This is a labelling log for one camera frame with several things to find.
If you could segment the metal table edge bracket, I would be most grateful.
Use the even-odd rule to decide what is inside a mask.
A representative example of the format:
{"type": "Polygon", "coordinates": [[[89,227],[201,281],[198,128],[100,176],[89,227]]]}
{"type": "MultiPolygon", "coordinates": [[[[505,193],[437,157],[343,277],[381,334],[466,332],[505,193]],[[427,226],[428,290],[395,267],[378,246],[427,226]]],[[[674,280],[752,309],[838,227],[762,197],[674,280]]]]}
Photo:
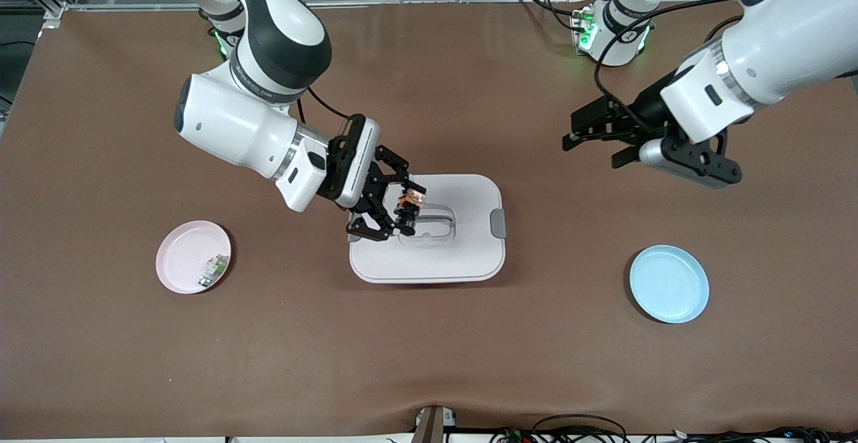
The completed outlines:
{"type": "Polygon", "coordinates": [[[410,443],[451,443],[450,431],[456,426],[456,412],[450,407],[423,407],[410,443]]]}

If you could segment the white lidded storage box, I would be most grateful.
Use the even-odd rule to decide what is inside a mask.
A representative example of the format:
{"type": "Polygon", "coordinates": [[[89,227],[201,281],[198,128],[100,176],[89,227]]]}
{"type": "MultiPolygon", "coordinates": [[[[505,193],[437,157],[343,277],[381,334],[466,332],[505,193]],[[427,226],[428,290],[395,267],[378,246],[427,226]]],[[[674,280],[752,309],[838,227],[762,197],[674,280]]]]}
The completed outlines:
{"type": "Polygon", "coordinates": [[[507,236],[499,187],[480,174],[421,174],[427,190],[416,234],[386,241],[347,237],[349,261],[362,280],[430,284],[487,280],[505,263],[507,236]]]}

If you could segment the pink plate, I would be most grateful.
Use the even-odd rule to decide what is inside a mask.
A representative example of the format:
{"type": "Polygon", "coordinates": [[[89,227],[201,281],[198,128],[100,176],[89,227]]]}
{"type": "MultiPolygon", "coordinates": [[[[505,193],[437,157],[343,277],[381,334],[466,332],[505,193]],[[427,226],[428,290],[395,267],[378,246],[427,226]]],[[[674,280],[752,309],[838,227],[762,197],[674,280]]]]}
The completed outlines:
{"type": "Polygon", "coordinates": [[[198,294],[209,289],[199,286],[197,279],[206,261],[218,254],[228,255],[232,261],[232,242],[226,230],[212,221],[189,221],[169,232],[162,241],[154,268],[160,283],[168,290],[198,294]]]}

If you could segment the green white switch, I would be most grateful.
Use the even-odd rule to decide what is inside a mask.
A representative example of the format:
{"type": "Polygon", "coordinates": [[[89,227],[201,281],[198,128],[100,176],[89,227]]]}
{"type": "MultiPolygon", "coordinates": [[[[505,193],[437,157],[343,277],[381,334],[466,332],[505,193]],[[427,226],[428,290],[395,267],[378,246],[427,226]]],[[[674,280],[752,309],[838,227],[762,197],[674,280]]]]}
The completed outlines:
{"type": "Polygon", "coordinates": [[[203,266],[202,273],[197,279],[197,284],[203,288],[210,288],[227,271],[229,262],[230,257],[228,255],[218,254],[211,257],[211,259],[206,261],[205,266],[203,266]]]}

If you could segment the light blue plate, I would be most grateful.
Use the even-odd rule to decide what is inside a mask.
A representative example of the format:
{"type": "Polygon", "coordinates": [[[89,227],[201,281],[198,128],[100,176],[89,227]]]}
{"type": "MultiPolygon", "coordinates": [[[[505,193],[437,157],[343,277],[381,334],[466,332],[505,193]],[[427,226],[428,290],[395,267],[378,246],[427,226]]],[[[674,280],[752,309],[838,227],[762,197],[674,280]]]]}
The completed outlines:
{"type": "Polygon", "coordinates": [[[673,245],[654,245],[632,260],[632,298],[661,323],[684,324],[698,318],[710,300],[710,282],[692,254],[673,245]]]}

